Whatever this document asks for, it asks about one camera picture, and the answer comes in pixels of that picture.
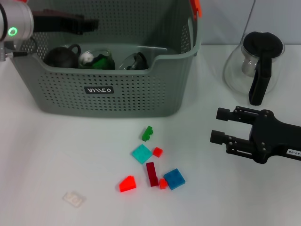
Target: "perforated basket wall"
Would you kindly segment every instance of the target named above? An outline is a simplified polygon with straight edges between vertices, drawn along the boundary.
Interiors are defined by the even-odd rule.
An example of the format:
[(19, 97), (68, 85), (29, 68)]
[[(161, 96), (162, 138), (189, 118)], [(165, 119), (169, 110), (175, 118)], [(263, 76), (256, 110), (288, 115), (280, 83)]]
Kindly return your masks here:
[[(180, 108), (191, 61), (200, 45), (200, 18), (193, 19), (190, 0), (30, 3), (35, 10), (50, 8), (100, 20), (96, 32), (82, 36), (35, 33), (37, 48), (32, 40), (23, 42), (22, 50), (36, 54), (15, 58), (13, 63), (42, 110), (92, 117), (155, 117), (171, 115)], [(151, 67), (143, 71), (53, 68), (43, 63), (49, 50), (72, 43), (86, 48), (109, 43), (118, 47), (113, 56), (128, 56), (128, 46), (167, 49), (168, 54), (151, 52), (147, 55)], [(91, 87), (110, 88), (114, 93), (86, 93), (85, 88)]]

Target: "green led light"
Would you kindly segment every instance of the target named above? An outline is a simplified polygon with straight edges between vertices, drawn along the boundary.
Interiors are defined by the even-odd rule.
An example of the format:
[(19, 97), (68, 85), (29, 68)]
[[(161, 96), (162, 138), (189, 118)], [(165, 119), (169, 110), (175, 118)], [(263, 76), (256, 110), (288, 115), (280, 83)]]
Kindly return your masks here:
[(15, 36), (17, 33), (18, 33), (18, 29), (16, 29), (15, 27), (10, 28), (8, 31), (9, 36)]

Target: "blue square tile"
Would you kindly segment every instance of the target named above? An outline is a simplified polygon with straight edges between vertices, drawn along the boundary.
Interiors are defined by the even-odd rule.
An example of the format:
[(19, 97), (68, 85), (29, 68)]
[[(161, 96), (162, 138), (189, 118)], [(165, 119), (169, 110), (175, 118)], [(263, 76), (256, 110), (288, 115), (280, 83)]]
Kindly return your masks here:
[(163, 177), (167, 181), (170, 190), (174, 190), (175, 188), (185, 184), (185, 180), (178, 169), (174, 169), (173, 171), (165, 174)]
[(152, 152), (146, 146), (140, 145), (133, 151), (132, 156), (134, 156), (138, 162), (143, 164), (152, 156)]

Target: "black mug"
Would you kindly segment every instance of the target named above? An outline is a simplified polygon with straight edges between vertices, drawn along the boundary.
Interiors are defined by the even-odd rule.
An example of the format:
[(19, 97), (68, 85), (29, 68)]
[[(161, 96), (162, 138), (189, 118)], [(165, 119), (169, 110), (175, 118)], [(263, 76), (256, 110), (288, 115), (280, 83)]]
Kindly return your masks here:
[[(77, 53), (72, 51), (75, 47), (77, 48)], [(80, 53), (81, 49), (78, 44), (71, 45), (68, 48), (57, 47), (47, 53), (44, 63), (51, 67), (78, 68)]]

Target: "orange basket handle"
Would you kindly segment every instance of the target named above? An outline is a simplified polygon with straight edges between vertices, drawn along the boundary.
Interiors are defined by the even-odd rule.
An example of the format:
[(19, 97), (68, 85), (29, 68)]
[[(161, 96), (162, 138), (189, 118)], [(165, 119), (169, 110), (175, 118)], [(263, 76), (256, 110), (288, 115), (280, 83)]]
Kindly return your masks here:
[(202, 17), (203, 12), (202, 12), (201, 3), (199, 2), (199, 0), (190, 0), (190, 4), (192, 6), (192, 11), (194, 14), (193, 18), (195, 20), (197, 19), (197, 12), (198, 12), (198, 17)]

